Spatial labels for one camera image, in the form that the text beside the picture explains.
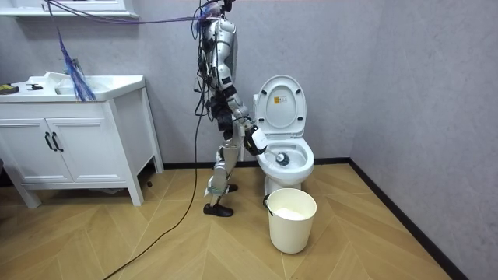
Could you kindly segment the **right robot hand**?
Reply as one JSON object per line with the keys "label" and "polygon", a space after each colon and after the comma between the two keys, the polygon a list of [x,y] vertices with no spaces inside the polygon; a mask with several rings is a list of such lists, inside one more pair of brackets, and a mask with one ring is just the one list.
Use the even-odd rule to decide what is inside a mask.
{"label": "right robot hand", "polygon": [[244,148],[252,155],[263,154],[268,147],[265,133],[258,127],[253,126],[244,132]]}

